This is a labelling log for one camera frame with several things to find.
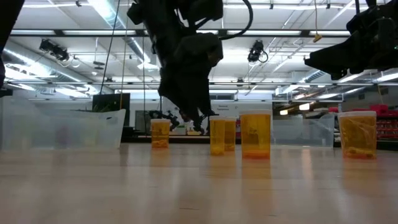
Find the fluorescent light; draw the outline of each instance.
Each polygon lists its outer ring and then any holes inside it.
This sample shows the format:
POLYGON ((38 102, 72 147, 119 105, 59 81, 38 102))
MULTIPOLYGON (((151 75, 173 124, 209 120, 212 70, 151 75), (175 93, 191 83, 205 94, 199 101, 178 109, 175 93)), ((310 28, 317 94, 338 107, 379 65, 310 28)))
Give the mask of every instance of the fluorescent light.
MULTIPOLYGON (((126 34, 125 30, 64 30, 63 33, 65 35, 124 35, 126 34)), ((136 31, 128 30, 127 35, 134 35, 136 31)))
POLYGON ((341 80, 338 80, 338 82, 339 82, 339 83, 348 82, 348 81, 351 81, 351 80, 353 80, 353 79, 355 79, 355 78, 360 77, 361 75, 362 75, 362 74, 350 75, 350 76, 348 76, 348 77, 342 78, 341 80))
POLYGON ((384 75, 382 77, 379 77, 376 79, 377 82, 384 82, 392 79, 398 78, 398 73, 390 74, 390 75, 384 75))
MULTIPOLYGON (((270 4, 251 4, 251 7, 253 9, 269 9, 270 4)), ((248 9, 248 7, 245 4, 224 4, 225 9, 248 9)), ((315 9, 315 6, 288 6, 288 5, 274 5, 274 9, 286 9, 286 10, 311 10, 315 9)))
POLYGON ((13 80, 37 80, 33 75, 23 74, 21 72, 17 72, 11 68, 6 67, 6 77, 11 78, 13 80))
POLYGON ((197 32, 202 33, 202 34, 209 33, 209 32, 211 32, 212 34, 218 34, 218 30, 197 30, 197 32))
POLYGON ((294 99, 298 100, 298 99, 301 99, 301 98, 304 98, 304 97, 305 97, 304 94, 300 94, 300 95, 295 96, 294 99))
MULTIPOLYGON (((310 31, 310 35, 315 36, 316 33, 317 33, 316 31, 310 31)), ((346 35, 346 36, 351 35, 349 33, 349 31, 345 31, 345 30, 320 30, 320 31, 318 31, 318 34, 320 34, 320 35, 346 35)))
MULTIPOLYGON (((237 34, 240 30, 229 30, 227 34, 237 34)), ((243 35, 300 35, 300 30, 248 30, 243 35)))
POLYGON ((14 85, 14 84, 7 84, 7 85, 9 85, 9 86, 13 86, 13 87, 17 87, 17 88, 22 88, 22 89, 24 89, 24 90, 35 91, 35 89, 34 89, 34 88, 32 88, 32 87, 30 87, 30 86, 27 86, 27 85, 25 85, 25 84, 18 84, 18 85, 14 85))
POLYGON ((280 111, 279 114, 280 114, 280 115, 287 115, 288 112, 287 112, 287 110, 283 110, 283 111, 280 111))
POLYGON ((67 96, 76 97, 76 98, 87 98, 88 97, 84 93, 80 93, 79 91, 70 90, 70 89, 66 89, 66 88, 57 88, 55 91, 57 91, 58 93, 61 93, 61 94, 67 95, 67 96))
MULTIPOLYGON (((139 65, 137 65, 137 68, 139 68, 140 70, 144 69, 144 63, 141 63, 139 65)), ((159 70, 159 67, 157 65, 153 65, 151 63, 145 63, 145 69, 147 70, 159 70)))
POLYGON ((87 0, 87 1, 102 17, 111 17, 115 15, 113 7, 108 0, 87 0))
POLYGON ((319 99, 327 99, 327 98, 332 98, 339 95, 339 93, 329 93, 329 94, 324 94, 322 96, 318 96, 319 99))
POLYGON ((310 109, 310 104, 309 104, 309 103, 306 103, 306 104, 303 104, 303 105, 298 106, 298 108, 299 108, 300 110, 309 110, 309 109, 310 109))
POLYGON ((238 90, 209 90, 209 93, 236 93, 238 90))
POLYGON ((363 90, 364 88, 365 88, 365 87, 355 88, 355 89, 353 89, 353 90, 348 90, 347 92, 345 92, 345 94, 354 93, 354 92, 356 92, 356 91, 363 90))
POLYGON ((54 35, 54 30, 12 30, 11 35, 54 35))

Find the wooden table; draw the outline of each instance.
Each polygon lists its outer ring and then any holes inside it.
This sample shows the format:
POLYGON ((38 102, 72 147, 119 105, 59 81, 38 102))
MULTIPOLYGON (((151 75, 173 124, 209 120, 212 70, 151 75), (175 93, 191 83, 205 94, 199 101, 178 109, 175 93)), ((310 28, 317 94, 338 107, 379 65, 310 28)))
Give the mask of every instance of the wooden table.
POLYGON ((170 147, 0 152, 0 223, 397 223, 396 152, 280 147, 242 161, 170 147))

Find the plastic cup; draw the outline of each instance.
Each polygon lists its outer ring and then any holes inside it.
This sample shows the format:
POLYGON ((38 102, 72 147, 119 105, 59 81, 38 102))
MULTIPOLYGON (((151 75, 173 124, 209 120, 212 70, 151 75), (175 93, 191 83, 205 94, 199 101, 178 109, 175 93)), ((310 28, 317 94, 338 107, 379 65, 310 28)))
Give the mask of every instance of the plastic cup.
POLYGON ((376 158, 376 112, 352 111, 338 114, 343 157, 376 158))
POLYGON ((168 149, 170 120, 152 119, 150 129, 152 130, 152 149, 168 149))
POLYGON ((271 110, 240 112, 243 158, 269 159, 271 153, 271 114, 271 110))
POLYGON ((235 151, 236 118, 225 118, 225 151, 235 151))
POLYGON ((225 117, 210 116, 210 154, 221 156, 225 151, 225 117))

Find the robotic arm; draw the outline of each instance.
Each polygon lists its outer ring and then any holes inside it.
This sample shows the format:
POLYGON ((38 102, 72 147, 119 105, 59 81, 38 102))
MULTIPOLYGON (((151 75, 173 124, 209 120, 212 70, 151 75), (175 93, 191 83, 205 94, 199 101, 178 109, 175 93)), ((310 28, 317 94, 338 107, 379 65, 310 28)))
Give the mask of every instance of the robotic arm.
POLYGON ((381 6, 367 0, 369 8, 347 23, 351 36, 341 44, 312 52, 305 64, 338 80, 366 69, 384 71, 398 67, 398 1, 381 6))
POLYGON ((250 20, 241 32, 226 37, 212 33, 197 33, 210 20, 223 17, 222 0, 136 0, 128 10, 135 25, 144 23, 160 69, 159 95, 167 97, 193 120, 194 130, 201 130, 202 118, 211 116, 208 75, 212 67, 223 59, 221 41, 246 32, 253 13, 248 0, 250 20), (187 20, 188 27, 180 20, 187 20))

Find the black equipment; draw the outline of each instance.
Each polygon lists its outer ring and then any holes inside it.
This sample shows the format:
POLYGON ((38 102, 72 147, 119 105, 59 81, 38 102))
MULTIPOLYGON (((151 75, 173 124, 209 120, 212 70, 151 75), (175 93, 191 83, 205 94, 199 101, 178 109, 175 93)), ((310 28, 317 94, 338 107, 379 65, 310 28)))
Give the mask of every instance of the black equipment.
POLYGON ((0 13, 1 21, 1 32, 0 32, 0 88, 4 84, 4 79, 6 77, 6 68, 1 59, 2 51, 6 46, 8 37, 11 34, 12 28, 17 21, 19 12, 24 5, 25 0, 12 0, 12 1, 0 1, 0 9, 4 9, 0 13))
POLYGON ((310 53, 305 64, 331 75, 338 80, 366 69, 384 71, 398 67, 398 1, 377 6, 376 0, 367 0, 369 8, 359 13, 346 27, 351 36, 341 44, 310 53))
POLYGON ((221 41, 245 33, 251 26, 253 12, 248 0, 249 23, 234 35, 218 37, 212 33, 197 33, 210 20, 223 17, 222 0, 136 0, 128 17, 138 25, 144 23, 157 54, 160 69, 160 96, 167 97, 190 119, 194 130, 203 132, 198 109, 211 116, 208 75, 223 59, 221 41), (184 26, 180 17, 187 20, 184 26))
POLYGON ((264 51, 264 44, 262 43, 262 40, 255 41, 255 43, 253 44, 253 47, 250 49, 250 52, 248 55, 248 61, 249 62, 260 61, 262 63, 268 61, 268 54, 264 51), (267 59, 265 61, 260 60, 260 57, 262 55, 265 55, 267 57, 267 59))
POLYGON ((55 57, 61 62, 66 62, 69 60, 68 50, 66 48, 60 47, 51 40, 43 39, 40 43, 39 49, 43 52, 50 52, 51 56, 55 57))

